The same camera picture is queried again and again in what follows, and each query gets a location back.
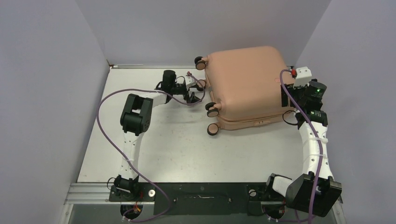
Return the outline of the pink suitcase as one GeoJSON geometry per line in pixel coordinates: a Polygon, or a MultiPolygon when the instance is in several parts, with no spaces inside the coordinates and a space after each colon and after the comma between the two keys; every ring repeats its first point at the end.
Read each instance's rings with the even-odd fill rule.
{"type": "Polygon", "coordinates": [[[280,72],[287,65],[274,47],[260,46],[218,51],[194,59],[205,72],[205,88],[211,101],[205,105],[208,117],[217,122],[207,133],[237,130],[282,121],[289,106],[282,105],[280,72]]]}

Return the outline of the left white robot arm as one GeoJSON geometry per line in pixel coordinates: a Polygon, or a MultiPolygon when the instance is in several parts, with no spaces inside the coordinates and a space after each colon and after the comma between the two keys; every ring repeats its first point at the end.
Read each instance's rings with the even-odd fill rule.
{"type": "Polygon", "coordinates": [[[193,105],[201,101],[191,88],[204,91],[206,81],[196,79],[188,72],[181,83],[177,82],[177,75],[173,70],[165,70],[162,80],[153,91],[144,92],[142,96],[129,94],[120,117],[120,125],[124,132],[123,160],[120,172],[114,180],[114,186],[126,200],[136,200],[141,196],[139,186],[138,160],[141,142],[150,127],[153,108],[164,105],[174,95],[183,96],[184,102],[193,105]]]}

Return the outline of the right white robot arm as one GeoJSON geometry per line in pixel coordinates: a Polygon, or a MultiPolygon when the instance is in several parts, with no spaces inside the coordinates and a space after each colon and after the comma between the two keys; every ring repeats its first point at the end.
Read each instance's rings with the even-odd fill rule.
{"type": "Polygon", "coordinates": [[[316,79],[305,86],[287,84],[281,89],[282,104],[294,108],[295,126],[302,140],[303,169],[295,180],[271,174],[264,186],[268,199],[281,198],[287,207],[319,217],[328,214],[342,192],[327,156],[328,119],[321,109],[326,89],[327,86],[316,79]]]}

